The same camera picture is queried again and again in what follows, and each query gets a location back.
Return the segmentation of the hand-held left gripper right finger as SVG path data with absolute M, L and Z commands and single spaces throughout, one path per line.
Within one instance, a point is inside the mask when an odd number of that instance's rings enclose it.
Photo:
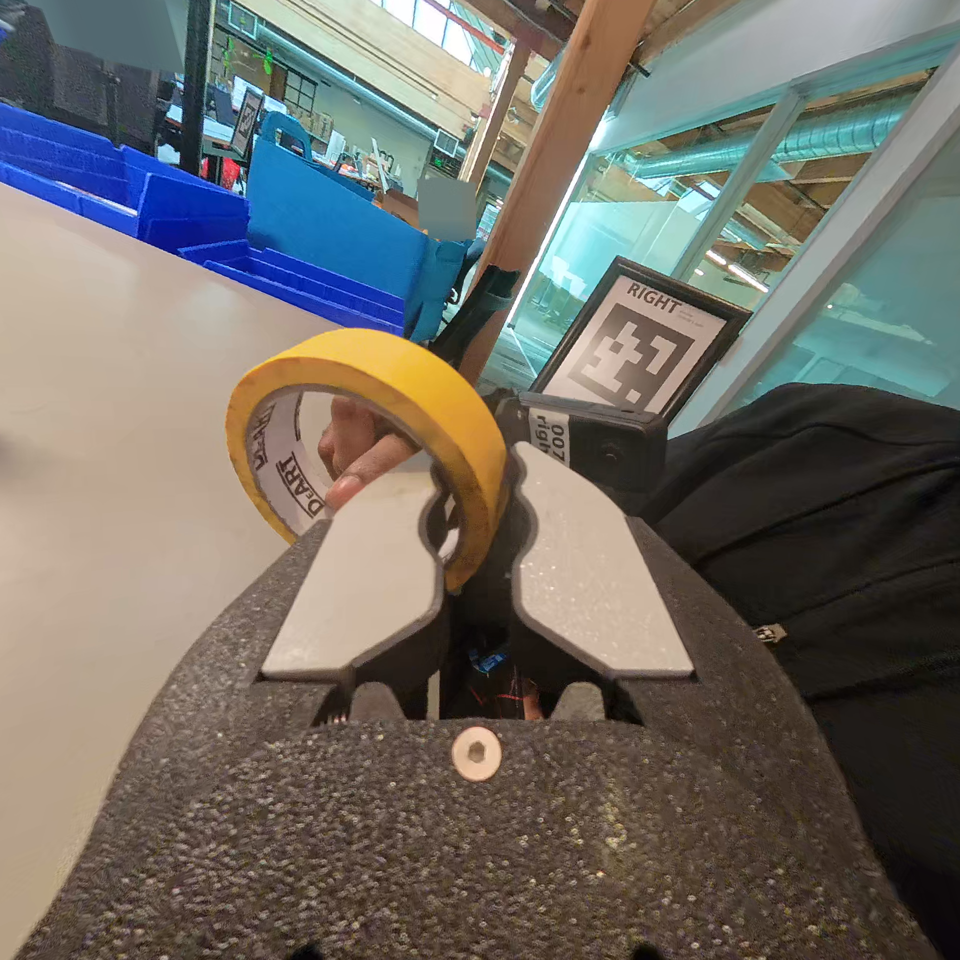
M 519 623 L 607 680 L 690 678 L 690 655 L 623 511 L 530 442 L 510 453 L 524 531 L 510 577 Z

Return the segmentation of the yellow masking tape roll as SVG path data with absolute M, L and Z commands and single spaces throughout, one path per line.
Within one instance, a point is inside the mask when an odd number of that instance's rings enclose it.
M 421 346 L 368 329 L 324 332 L 248 371 L 227 404 L 226 446 L 246 495 L 289 544 L 317 522 L 328 491 L 299 432 L 306 392 L 369 403 L 432 455 L 459 512 L 445 583 L 460 589 L 486 558 L 506 500 L 506 442 L 474 387 Z

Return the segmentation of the blue plastic bins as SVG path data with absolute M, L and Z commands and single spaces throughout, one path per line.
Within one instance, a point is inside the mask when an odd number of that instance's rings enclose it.
M 404 335 L 433 340 L 471 240 L 436 239 L 312 159 L 306 130 L 268 112 L 246 177 L 247 239 L 402 302 Z

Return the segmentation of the small framed marker sign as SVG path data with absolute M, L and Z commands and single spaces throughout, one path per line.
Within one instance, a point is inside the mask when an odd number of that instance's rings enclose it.
M 230 150 L 238 162 L 249 158 L 263 101 L 262 91 L 254 86 L 246 87 L 230 140 Z

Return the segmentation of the blue plastic bin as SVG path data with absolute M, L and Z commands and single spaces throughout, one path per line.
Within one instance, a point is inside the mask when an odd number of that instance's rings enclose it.
M 403 301 L 271 248 L 247 241 L 184 246 L 178 255 L 222 277 L 343 328 L 404 334 Z
M 119 216 L 116 231 L 171 254 L 247 238 L 245 198 L 131 147 L 119 152 L 132 213 Z
M 3 103 L 1 183 L 138 238 L 142 179 L 98 134 Z

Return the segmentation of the wooden post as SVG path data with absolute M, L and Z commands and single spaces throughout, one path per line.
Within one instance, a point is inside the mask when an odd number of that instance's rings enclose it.
M 504 54 L 501 70 L 493 88 L 491 104 L 481 116 L 476 131 L 466 150 L 458 180 L 471 186 L 474 197 L 481 189 L 488 166 L 519 82 L 531 56 L 531 48 L 521 40 L 514 40 Z
M 654 6 L 655 1 L 585 2 L 477 264 L 474 287 L 490 266 L 519 271 L 521 279 L 528 275 Z

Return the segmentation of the black metal pole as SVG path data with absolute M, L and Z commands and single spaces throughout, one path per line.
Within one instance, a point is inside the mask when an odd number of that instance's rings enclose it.
M 178 165 L 182 171 L 194 177 L 201 174 L 202 167 L 207 84 L 216 6 L 215 1 L 188 1 L 186 9 Z

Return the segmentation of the person's right forearm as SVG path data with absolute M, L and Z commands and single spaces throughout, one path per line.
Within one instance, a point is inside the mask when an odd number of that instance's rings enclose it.
M 670 440 L 640 516 L 746 605 L 958 563 L 957 410 L 787 385 Z

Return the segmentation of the person's right hand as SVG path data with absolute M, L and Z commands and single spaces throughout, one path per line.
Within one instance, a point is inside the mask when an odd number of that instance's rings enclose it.
M 420 446 L 367 403 L 334 395 L 318 457 L 332 484 L 326 507 L 336 513 L 366 486 L 417 455 Z

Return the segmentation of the silver ventilation duct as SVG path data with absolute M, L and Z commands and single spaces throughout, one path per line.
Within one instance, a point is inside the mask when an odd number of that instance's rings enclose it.
M 919 92 L 918 87 L 908 88 L 798 117 L 771 153 L 764 178 L 781 177 L 772 172 L 774 166 L 871 153 L 901 122 Z M 754 133 L 743 131 L 665 153 L 642 156 L 623 151 L 619 162 L 641 180 L 731 172 L 748 154 L 755 138 Z

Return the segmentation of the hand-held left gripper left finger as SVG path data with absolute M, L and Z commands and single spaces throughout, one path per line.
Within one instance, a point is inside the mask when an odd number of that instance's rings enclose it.
M 322 539 L 258 672 L 258 692 L 337 714 L 437 714 L 450 649 L 439 542 L 447 491 L 429 456 L 379 477 L 320 523 Z M 374 707 L 390 694 L 398 706 Z

